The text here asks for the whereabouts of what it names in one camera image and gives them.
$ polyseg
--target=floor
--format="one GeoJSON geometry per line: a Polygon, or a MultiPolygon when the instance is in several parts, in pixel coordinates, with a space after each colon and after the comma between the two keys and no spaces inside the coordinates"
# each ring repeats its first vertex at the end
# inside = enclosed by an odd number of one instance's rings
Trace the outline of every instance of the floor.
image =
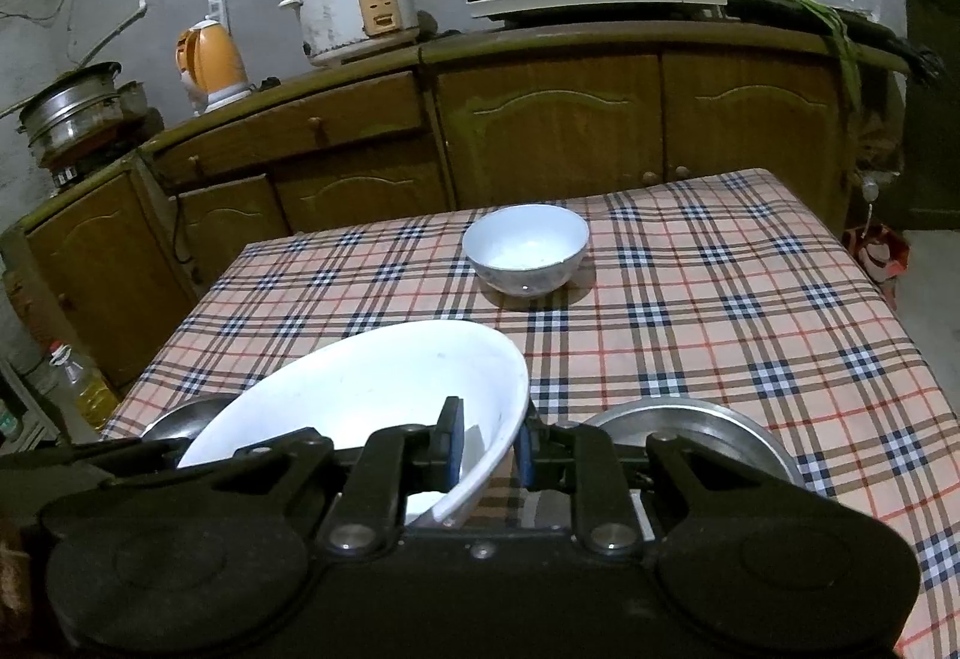
{"type": "Polygon", "coordinates": [[[960,415],[960,232],[906,232],[910,263],[896,311],[960,415]]]}

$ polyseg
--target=plaid tablecloth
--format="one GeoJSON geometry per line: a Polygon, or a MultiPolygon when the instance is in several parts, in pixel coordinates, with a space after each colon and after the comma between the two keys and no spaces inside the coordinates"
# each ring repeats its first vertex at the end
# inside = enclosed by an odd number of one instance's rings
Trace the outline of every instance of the plaid tablecloth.
{"type": "MultiPolygon", "coordinates": [[[[481,290],[460,250],[479,213],[249,245],[107,428],[138,434],[206,391],[247,389],[365,330],[466,318],[525,353],[550,422],[680,393],[771,429],[808,486],[914,547],[908,657],[960,657],[960,426],[896,316],[824,225],[750,170],[565,202],[590,225],[568,287],[533,303],[481,290]]],[[[501,467],[480,516],[515,516],[501,467]]]]}

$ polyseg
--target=metal bolt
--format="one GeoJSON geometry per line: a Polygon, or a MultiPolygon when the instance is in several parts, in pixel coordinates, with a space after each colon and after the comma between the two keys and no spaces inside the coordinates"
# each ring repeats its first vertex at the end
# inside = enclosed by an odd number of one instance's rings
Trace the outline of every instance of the metal bolt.
{"type": "Polygon", "coordinates": [[[376,532],[363,523],[341,523],[330,532],[330,544],[341,550],[362,550],[376,539],[376,532]]]}
{"type": "Polygon", "coordinates": [[[637,542],[637,533],[624,523],[602,523],[590,533],[590,539],[603,550],[622,550],[637,542]]]}
{"type": "Polygon", "coordinates": [[[488,542],[488,540],[481,540],[479,543],[474,543],[472,547],[470,547],[470,555],[479,561],[489,559],[495,553],[496,546],[488,542]]]}

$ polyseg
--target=wall switch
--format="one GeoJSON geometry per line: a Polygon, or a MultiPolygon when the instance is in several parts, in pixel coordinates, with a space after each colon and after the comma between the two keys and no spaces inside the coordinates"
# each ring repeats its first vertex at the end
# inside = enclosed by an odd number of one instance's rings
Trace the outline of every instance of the wall switch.
{"type": "Polygon", "coordinates": [[[206,18],[216,20],[222,25],[227,34],[230,33],[230,20],[227,16],[227,0],[206,0],[206,18]]]}

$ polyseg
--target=orange kettle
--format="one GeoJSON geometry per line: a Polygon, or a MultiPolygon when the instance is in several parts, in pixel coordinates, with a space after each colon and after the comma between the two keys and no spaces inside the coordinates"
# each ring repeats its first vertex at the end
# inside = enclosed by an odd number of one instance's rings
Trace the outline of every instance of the orange kettle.
{"type": "Polygon", "coordinates": [[[176,66],[197,115],[250,95],[237,45],[216,20],[201,20],[179,36],[176,66]]]}

